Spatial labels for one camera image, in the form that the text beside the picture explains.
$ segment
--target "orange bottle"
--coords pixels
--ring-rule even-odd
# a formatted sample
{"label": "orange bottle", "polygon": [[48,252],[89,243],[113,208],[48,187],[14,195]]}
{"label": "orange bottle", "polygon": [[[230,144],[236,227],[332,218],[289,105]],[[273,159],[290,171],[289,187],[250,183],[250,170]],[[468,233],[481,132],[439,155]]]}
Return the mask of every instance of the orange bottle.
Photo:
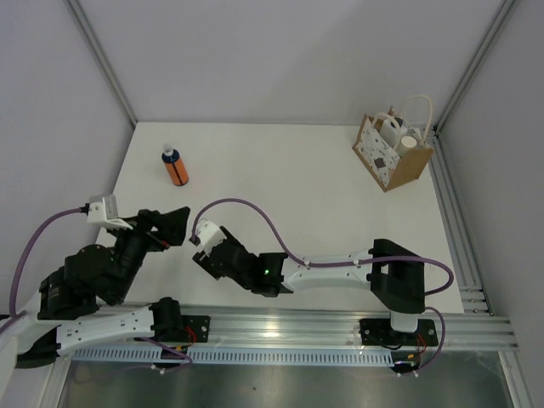
{"label": "orange bottle", "polygon": [[172,148],[170,144],[164,145],[162,152],[162,161],[170,174],[170,179],[175,185],[186,185],[189,181],[185,165],[179,157],[179,152]]}

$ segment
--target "perforated metal strip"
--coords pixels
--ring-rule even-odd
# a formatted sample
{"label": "perforated metal strip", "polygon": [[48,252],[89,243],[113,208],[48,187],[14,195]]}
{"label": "perforated metal strip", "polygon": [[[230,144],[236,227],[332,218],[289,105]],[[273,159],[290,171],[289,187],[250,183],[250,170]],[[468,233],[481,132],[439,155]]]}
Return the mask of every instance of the perforated metal strip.
{"label": "perforated metal strip", "polygon": [[[318,350],[296,348],[206,348],[193,346],[189,357],[196,364],[268,366],[392,366],[387,350]],[[173,363],[154,346],[111,345],[77,350],[74,360],[133,363]]]}

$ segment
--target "bottle cap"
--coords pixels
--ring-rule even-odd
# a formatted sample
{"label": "bottle cap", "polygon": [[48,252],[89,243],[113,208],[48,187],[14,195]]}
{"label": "bottle cap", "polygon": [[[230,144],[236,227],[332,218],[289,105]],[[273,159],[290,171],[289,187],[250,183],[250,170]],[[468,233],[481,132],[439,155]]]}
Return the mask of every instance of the bottle cap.
{"label": "bottle cap", "polygon": [[173,155],[173,148],[170,144],[168,143],[165,143],[163,146],[163,153],[164,153],[164,156],[171,156]]}

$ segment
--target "black cable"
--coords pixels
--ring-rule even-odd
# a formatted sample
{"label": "black cable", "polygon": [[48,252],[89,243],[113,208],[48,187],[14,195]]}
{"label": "black cable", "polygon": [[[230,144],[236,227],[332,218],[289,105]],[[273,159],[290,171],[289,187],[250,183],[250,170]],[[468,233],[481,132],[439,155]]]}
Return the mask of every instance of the black cable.
{"label": "black cable", "polygon": [[380,340],[378,340],[377,338],[375,338],[374,336],[372,336],[370,334],[365,334],[365,336],[370,338],[374,343],[377,343],[378,346],[381,346],[381,347],[383,347],[384,349],[387,349],[387,350],[396,351],[396,350],[398,350],[398,349],[400,349],[402,347],[402,344],[399,344],[398,346],[388,346],[387,344],[381,342]]}

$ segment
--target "gray wall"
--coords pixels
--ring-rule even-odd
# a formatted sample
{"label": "gray wall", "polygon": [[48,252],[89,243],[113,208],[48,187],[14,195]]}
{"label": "gray wall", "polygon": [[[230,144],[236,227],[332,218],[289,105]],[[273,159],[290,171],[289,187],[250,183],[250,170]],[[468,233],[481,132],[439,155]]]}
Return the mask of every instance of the gray wall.
{"label": "gray wall", "polygon": [[544,406],[544,2],[520,2],[443,141],[496,312]]}
{"label": "gray wall", "polygon": [[81,2],[139,120],[359,124],[439,112],[502,1]]}
{"label": "gray wall", "polygon": [[[60,210],[111,189],[131,135],[60,0],[0,2],[0,313],[20,253]],[[31,254],[19,305],[96,231],[83,216],[51,225]],[[33,406],[43,371],[19,371],[1,402]]]}

